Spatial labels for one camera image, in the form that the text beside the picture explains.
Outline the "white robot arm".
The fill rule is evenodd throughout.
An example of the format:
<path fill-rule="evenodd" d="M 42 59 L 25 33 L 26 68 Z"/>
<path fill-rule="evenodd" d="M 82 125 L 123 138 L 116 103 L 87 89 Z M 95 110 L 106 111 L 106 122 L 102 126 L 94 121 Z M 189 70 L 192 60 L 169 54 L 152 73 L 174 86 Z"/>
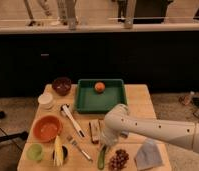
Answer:
<path fill-rule="evenodd" d="M 107 146 L 118 142 L 121 132 L 135 133 L 199 154 L 199 123 L 135 118 L 125 104 L 113 107 L 104 117 L 100 141 Z"/>

